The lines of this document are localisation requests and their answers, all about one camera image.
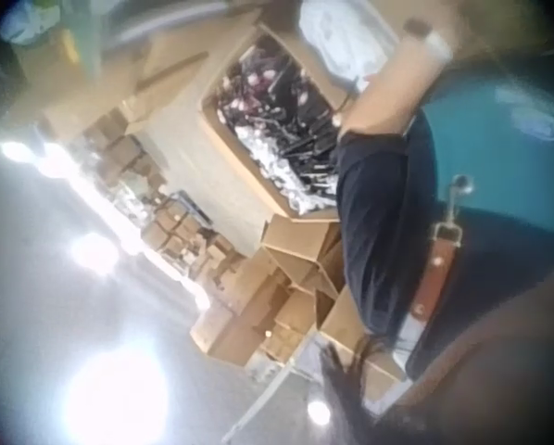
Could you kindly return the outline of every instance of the metal carabiner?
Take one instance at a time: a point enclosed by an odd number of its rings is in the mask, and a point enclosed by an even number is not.
[[[437,239],[442,232],[444,238],[452,241],[458,248],[462,243],[462,228],[456,224],[458,216],[457,201],[460,197],[470,195],[474,190],[474,181],[470,176],[459,174],[452,179],[448,187],[448,200],[446,207],[446,216],[442,222],[434,226],[434,239]]]

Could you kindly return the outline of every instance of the white wristband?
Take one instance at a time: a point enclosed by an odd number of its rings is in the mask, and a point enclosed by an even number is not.
[[[454,52],[449,44],[444,40],[439,32],[431,31],[427,34],[424,40],[427,47],[434,53],[441,61],[449,63],[454,58]]]

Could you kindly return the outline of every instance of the dark hair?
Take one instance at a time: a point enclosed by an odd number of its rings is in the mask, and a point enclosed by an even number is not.
[[[384,349],[384,343],[365,337],[352,362],[345,366],[333,345],[321,354],[324,397],[331,408],[330,439],[345,445],[438,445],[441,438],[429,427],[424,410],[394,408],[378,417],[365,408],[366,361]]]

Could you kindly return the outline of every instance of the white plastic bag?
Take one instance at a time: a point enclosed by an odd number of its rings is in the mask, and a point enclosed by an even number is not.
[[[299,27],[333,75],[356,82],[378,72],[397,42],[378,17],[358,0],[305,0]]]

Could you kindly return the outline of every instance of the bright light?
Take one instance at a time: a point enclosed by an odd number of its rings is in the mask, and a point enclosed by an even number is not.
[[[308,404],[308,415],[318,426],[327,426],[331,422],[331,410],[322,400],[311,401]]]
[[[28,146],[20,142],[4,142],[1,144],[1,151],[8,159],[15,162],[31,163],[35,158]]]
[[[158,267],[160,271],[165,273],[172,280],[182,281],[182,279],[184,278],[184,276],[179,271],[169,265],[168,262],[164,260],[159,253],[155,252],[151,248],[146,248],[144,250],[144,255],[148,260],[152,262],[152,264]]]
[[[186,276],[181,280],[181,284],[186,290],[195,296],[195,304],[200,311],[204,312],[211,307],[209,295],[207,295],[207,292],[202,286]]]
[[[144,250],[139,229],[103,197],[89,180],[78,175],[69,179],[69,185],[119,237],[120,244],[127,253],[137,255]]]
[[[36,167],[47,178],[72,178],[78,174],[78,165],[59,144],[44,144],[44,153],[46,156],[36,161]]]
[[[90,360],[72,379],[64,423],[81,445],[148,445],[161,440],[168,383],[147,350],[122,348]]]
[[[88,234],[75,241],[71,255],[82,267],[100,275],[111,273],[119,260],[119,251],[114,244],[98,234]]]

